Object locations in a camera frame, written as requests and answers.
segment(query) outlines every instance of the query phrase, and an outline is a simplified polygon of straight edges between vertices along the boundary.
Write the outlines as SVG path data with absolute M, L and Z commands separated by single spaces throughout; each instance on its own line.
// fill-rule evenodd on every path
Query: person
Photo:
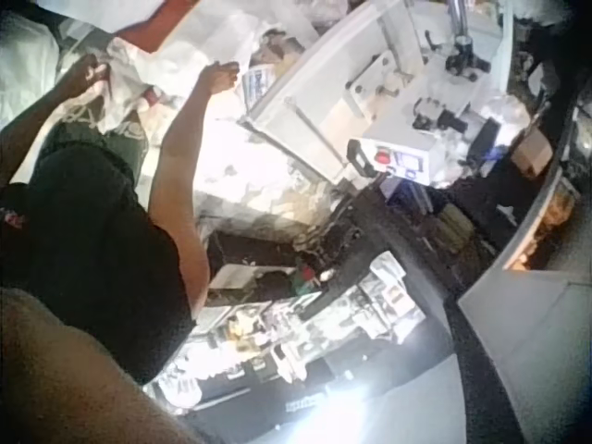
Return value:
M 197 444 L 90 335 L 0 288 L 3 443 Z
M 9 184 L 56 108 L 105 80 L 95 56 L 0 132 L 2 285 L 98 339 L 140 384 L 158 374 L 204 306 L 210 277 L 193 177 L 208 102 L 238 71 L 215 63 L 200 74 L 163 139 L 147 211 L 134 191 L 147 149 L 137 113 L 103 135 L 101 95 L 51 129 L 27 185 Z

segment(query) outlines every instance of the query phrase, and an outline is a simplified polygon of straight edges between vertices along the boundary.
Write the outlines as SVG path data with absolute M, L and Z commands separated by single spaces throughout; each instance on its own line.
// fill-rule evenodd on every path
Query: red button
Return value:
M 390 153 L 388 151 L 379 151 L 376 153 L 376 157 L 374 158 L 377 163 L 382 165 L 389 165 L 390 164 Z

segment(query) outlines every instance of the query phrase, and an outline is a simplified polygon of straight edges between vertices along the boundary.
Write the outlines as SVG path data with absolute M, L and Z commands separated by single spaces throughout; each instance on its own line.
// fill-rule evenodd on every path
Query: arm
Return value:
M 205 248 L 193 213 L 193 178 L 202 145 L 204 116 L 212 94 L 232 87 L 237 64 L 203 70 L 193 92 L 163 139 L 148 214 L 173 239 L 193 317 L 205 304 L 210 278 Z
M 86 55 L 76 62 L 62 80 L 44 97 L 23 111 L 0 132 L 0 189 L 4 188 L 27 156 L 39 130 L 58 106 L 78 97 L 107 71 L 88 76 L 89 68 L 97 68 L 96 57 Z
M 90 335 L 0 289 L 3 405 L 22 442 L 195 444 Z

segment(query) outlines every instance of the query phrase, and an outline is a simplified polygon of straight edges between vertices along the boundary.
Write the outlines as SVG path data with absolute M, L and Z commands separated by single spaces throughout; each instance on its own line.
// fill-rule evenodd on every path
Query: black shirt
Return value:
M 140 384 L 191 332 L 177 248 L 109 152 L 60 147 L 29 185 L 0 191 L 0 217 L 2 285 L 28 291 L 93 335 Z

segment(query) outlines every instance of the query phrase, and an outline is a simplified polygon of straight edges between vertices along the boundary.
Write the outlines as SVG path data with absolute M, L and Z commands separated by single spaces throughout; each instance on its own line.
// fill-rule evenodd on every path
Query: hand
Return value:
M 53 93 L 60 102 L 65 102 L 86 93 L 97 81 L 108 78 L 108 65 L 99 66 L 95 55 L 84 55 L 59 80 Z
M 215 62 L 214 65 L 203 69 L 198 84 L 203 85 L 208 92 L 214 95 L 233 88 L 238 76 L 239 64 L 237 62 L 224 65 Z

